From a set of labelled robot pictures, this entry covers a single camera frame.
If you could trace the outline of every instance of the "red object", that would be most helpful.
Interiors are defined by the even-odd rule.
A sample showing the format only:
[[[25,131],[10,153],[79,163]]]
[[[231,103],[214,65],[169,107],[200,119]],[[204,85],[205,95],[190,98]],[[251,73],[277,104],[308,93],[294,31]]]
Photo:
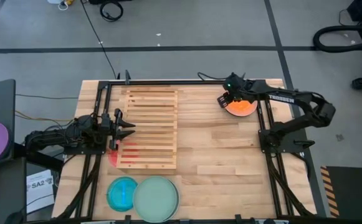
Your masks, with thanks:
[[[126,146],[136,146],[137,143],[133,143],[133,142],[127,142],[127,143],[123,143]],[[125,152],[139,152],[138,149],[125,149]],[[124,155],[122,156],[123,158],[137,158],[139,157],[138,155]],[[118,151],[112,151],[109,156],[108,156],[108,160],[109,162],[113,165],[113,167],[117,167],[117,160],[118,160]],[[133,161],[124,161],[122,163],[126,163],[126,164],[134,164],[135,162]]]
[[[246,100],[240,102],[233,101],[225,107],[225,110],[235,116],[248,116],[252,114],[255,109],[257,109],[257,102],[254,101],[253,103],[249,103]]]

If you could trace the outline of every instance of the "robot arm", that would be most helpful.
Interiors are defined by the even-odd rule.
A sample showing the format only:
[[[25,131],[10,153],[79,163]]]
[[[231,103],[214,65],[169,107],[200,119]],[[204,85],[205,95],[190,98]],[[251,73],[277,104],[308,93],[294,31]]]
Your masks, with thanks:
[[[26,136],[25,147],[28,151],[42,150],[47,146],[60,145],[66,154],[103,154],[106,149],[106,138],[112,136],[109,147],[117,149],[116,141],[122,140],[135,131],[122,131],[119,127],[131,128],[135,125],[122,120],[123,114],[115,110],[115,120],[107,113],[102,114],[101,123],[97,115],[84,115],[67,128],[58,130],[33,131]]]
[[[234,73],[226,78],[223,87],[227,92],[217,99],[222,108],[233,101],[247,100],[252,103],[256,100],[275,100],[297,105],[304,111],[303,116],[286,123],[275,122],[263,136],[272,147],[279,147],[282,138],[288,133],[309,126],[328,126],[336,111],[335,107],[318,93],[273,88],[268,86],[265,80],[244,80]]]

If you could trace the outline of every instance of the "concrete floor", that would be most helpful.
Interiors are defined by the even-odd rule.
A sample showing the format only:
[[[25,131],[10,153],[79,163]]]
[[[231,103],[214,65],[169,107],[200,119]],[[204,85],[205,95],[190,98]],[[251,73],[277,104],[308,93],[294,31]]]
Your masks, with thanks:
[[[288,86],[291,77],[295,88],[324,95],[337,108],[335,118],[328,128],[307,129],[308,138],[317,142],[311,151],[319,175],[322,165],[362,167],[362,92],[350,88],[352,79],[362,77],[362,52],[283,52],[282,46],[311,46],[314,33],[338,25],[338,12],[351,1],[134,0],[122,3],[124,16],[114,23],[104,21],[97,6],[86,4],[86,8],[104,46],[134,47],[131,52],[112,49],[108,53],[116,72],[127,69],[133,79],[196,78],[197,72],[225,77],[231,72],[246,72],[247,78],[283,78]],[[79,1],[67,11],[59,11],[45,0],[1,0],[0,6],[0,49],[8,53],[0,54],[0,80],[14,78],[17,93],[77,97],[82,80],[114,77],[104,54],[91,50],[100,46]],[[348,15],[341,18],[351,23]],[[279,34],[272,33],[274,26]],[[352,32],[329,34],[323,40],[330,45],[361,42]],[[262,48],[143,48],[158,44]],[[60,53],[52,53],[56,48],[77,48],[80,52],[59,49]],[[27,53],[30,49],[42,49],[42,53]],[[16,98],[16,109],[29,116],[70,119],[75,107],[76,100]],[[16,118],[16,142],[50,125]],[[344,140],[338,141],[337,134]],[[30,172],[37,170],[31,167]],[[49,216],[47,209],[29,219]]]

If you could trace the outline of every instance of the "wooden slat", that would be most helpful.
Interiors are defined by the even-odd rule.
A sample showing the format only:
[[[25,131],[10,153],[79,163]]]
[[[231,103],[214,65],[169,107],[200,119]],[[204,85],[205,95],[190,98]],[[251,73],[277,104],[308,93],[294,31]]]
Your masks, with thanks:
[[[119,169],[176,169],[174,164],[117,164]]]
[[[140,145],[141,143],[161,143],[161,144],[172,144],[174,143],[174,140],[163,140],[163,139],[137,139],[137,138],[128,138],[127,140],[124,140],[123,143],[137,143],[137,145]]]
[[[146,151],[138,151],[138,152],[129,152],[122,151],[123,156],[174,156],[175,152],[146,152]]]
[[[169,118],[169,117],[153,117],[153,116],[130,116],[128,115],[126,117],[126,120],[129,122],[132,121],[174,121],[174,117]]]
[[[174,113],[172,111],[170,111],[170,112],[149,112],[149,111],[132,112],[132,116],[136,116],[136,115],[140,115],[140,116],[174,116]]]
[[[135,106],[130,105],[128,107],[129,111],[174,111],[174,108],[169,106]]]
[[[168,126],[168,127],[173,127],[174,123],[158,123],[158,122],[152,122],[152,123],[142,123],[142,122],[134,122],[133,124],[135,124],[136,126],[152,126],[152,127],[160,127],[160,126]]]
[[[122,149],[156,149],[156,150],[173,150],[175,146],[127,146],[122,145]]]
[[[135,133],[133,138],[173,138],[174,134],[141,134]]]
[[[144,157],[136,157],[136,158],[127,158],[122,157],[119,158],[121,162],[174,162],[173,158],[144,158]]]
[[[147,105],[147,106],[174,106],[174,102],[165,101],[128,101],[128,105]]]
[[[130,96],[128,100],[160,100],[160,101],[174,101],[175,97],[163,96]]]
[[[170,169],[168,166],[147,166],[160,162],[176,165],[177,113],[178,91],[167,87],[128,89],[124,118],[136,125],[134,128],[128,128],[136,132],[120,144],[118,164],[121,164],[123,169]]]

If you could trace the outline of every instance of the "cable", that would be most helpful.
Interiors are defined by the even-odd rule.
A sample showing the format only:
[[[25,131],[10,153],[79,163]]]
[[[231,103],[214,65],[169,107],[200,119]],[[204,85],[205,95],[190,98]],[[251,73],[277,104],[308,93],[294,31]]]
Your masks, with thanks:
[[[213,79],[213,80],[225,80],[226,78],[216,78],[216,77],[211,77],[209,75],[204,74],[203,72],[198,72],[198,77],[202,80],[202,81],[206,81],[202,76]]]
[[[65,125],[52,125],[52,126],[49,126],[48,128],[46,128],[46,129],[44,130],[44,132],[48,131],[48,130],[51,129],[51,128],[60,128],[60,129],[63,129],[63,127],[66,127],[66,126],[72,124],[73,122],[74,122],[74,120],[71,120],[71,121],[69,121],[69,122],[68,122],[67,124],[65,124]]]
[[[111,16],[109,13],[105,12],[103,10],[103,8],[107,5],[107,4],[114,4],[115,6],[117,6],[119,9],[120,9],[120,15],[117,16],[117,17],[113,17]],[[102,5],[100,6],[100,15],[103,17],[104,20],[106,20],[107,22],[115,22],[117,20],[119,20],[122,16],[123,16],[123,13],[124,13],[124,9],[123,7],[121,6],[121,4],[116,1],[116,0],[107,0],[105,2],[102,3]]]
[[[49,99],[49,100],[78,99],[78,97],[48,97],[48,96],[35,96],[35,95],[25,95],[25,94],[16,94],[16,96],[34,97],[34,98],[42,98],[42,99]]]
[[[40,197],[40,198],[37,198],[35,200],[33,200],[32,202],[28,203],[26,206],[24,206],[22,209],[20,209],[20,212],[23,211],[25,208],[27,208],[27,206],[31,205],[32,203],[40,200],[40,199],[43,199],[43,198],[46,198],[46,197],[49,197],[49,196],[52,196],[53,194],[50,194],[50,195],[46,195],[46,196],[43,196],[43,197]]]
[[[69,159],[67,159],[66,161],[64,161],[63,163],[63,167],[64,165],[66,165],[66,163],[68,163],[71,159],[73,159],[76,155],[72,155]]]
[[[24,118],[24,119],[31,119],[31,120],[37,120],[37,121],[56,121],[57,122],[63,122],[63,121],[67,121],[67,122],[71,122],[73,121],[72,119],[50,119],[50,118],[32,118],[28,115],[25,115],[24,113],[18,111],[18,110],[15,110],[16,113],[20,114],[21,116],[18,116],[20,118]]]
[[[63,154],[63,152],[58,153],[58,154],[56,154],[56,155],[54,155],[54,156],[52,156],[52,157],[56,157],[56,156],[61,155],[61,154]]]
[[[331,26],[331,27],[322,28],[318,30],[318,32],[316,32],[315,35],[313,36],[312,39],[313,45],[317,49],[328,53],[341,53],[341,52],[350,52],[353,50],[362,50],[362,44],[355,44],[350,46],[325,46],[319,40],[320,36],[323,34],[326,34],[328,32],[343,31],[343,30],[362,31],[362,26]]]
[[[112,71],[113,71],[114,79],[116,79],[116,77],[117,77],[117,76],[116,76],[116,72],[114,71],[113,65],[112,65],[112,63],[110,62],[110,60],[109,60],[108,57],[107,57],[106,50],[105,50],[105,48],[104,48],[104,46],[103,46],[103,42],[100,41],[100,38],[99,38],[98,34],[96,33],[96,30],[95,30],[95,28],[93,27],[93,24],[92,24],[91,20],[89,19],[87,10],[85,9],[85,6],[84,6],[84,2],[83,2],[82,0],[80,0],[80,1],[81,1],[81,5],[82,5],[82,8],[83,8],[83,11],[85,12],[85,15],[87,16],[87,19],[88,19],[88,21],[89,21],[89,24],[91,25],[92,30],[93,30],[93,32],[95,33],[96,38],[98,39],[100,46],[102,47],[103,53],[104,53],[105,56],[106,56],[107,62],[108,62],[108,64],[110,65],[110,68],[111,68]]]
[[[15,114],[15,116],[17,116],[18,118],[28,119],[28,120],[36,120],[36,121],[53,121],[53,122],[55,122],[56,124],[60,125],[57,121],[54,121],[54,120],[49,120],[49,119],[44,119],[44,120],[29,119],[29,118],[25,118],[25,117],[20,116],[20,115],[17,115],[17,114]]]

